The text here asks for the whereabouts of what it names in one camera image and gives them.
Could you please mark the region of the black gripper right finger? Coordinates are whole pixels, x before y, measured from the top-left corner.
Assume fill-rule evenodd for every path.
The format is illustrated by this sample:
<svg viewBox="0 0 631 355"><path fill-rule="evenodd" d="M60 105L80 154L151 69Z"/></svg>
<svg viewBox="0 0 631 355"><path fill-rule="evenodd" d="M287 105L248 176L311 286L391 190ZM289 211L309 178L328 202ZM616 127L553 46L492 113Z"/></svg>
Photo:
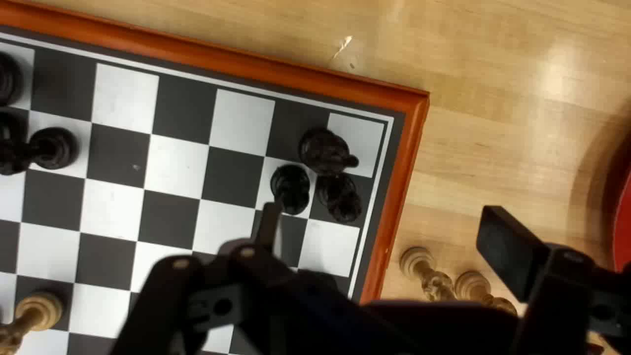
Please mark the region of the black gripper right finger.
<svg viewBox="0 0 631 355"><path fill-rule="evenodd" d="M476 251L518 302L526 302L547 247L500 205L484 205Z"/></svg>

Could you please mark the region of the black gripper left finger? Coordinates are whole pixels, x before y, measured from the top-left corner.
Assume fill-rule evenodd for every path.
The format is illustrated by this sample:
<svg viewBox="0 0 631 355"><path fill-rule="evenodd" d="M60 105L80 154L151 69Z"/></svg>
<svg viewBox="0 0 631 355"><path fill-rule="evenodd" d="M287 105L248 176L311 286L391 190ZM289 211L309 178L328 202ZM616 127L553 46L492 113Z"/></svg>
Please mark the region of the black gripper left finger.
<svg viewBox="0 0 631 355"><path fill-rule="evenodd" d="M265 203L253 233L253 245L269 255L281 253L281 205Z"/></svg>

